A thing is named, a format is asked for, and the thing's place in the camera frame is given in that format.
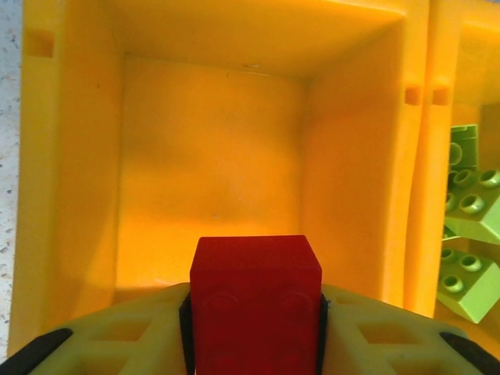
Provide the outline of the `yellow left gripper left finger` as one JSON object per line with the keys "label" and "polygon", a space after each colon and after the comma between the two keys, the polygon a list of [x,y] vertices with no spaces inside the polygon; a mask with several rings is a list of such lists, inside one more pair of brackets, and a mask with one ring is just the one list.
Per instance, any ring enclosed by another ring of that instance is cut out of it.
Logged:
{"label": "yellow left gripper left finger", "polygon": [[1,364],[3,374],[190,374],[190,287],[181,283],[42,334]]}

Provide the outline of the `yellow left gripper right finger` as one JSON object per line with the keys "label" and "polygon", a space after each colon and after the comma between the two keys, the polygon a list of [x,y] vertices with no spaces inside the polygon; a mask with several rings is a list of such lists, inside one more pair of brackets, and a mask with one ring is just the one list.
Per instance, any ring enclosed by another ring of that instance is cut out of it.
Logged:
{"label": "yellow left gripper right finger", "polygon": [[331,285],[323,294],[323,374],[497,374],[458,327]]}

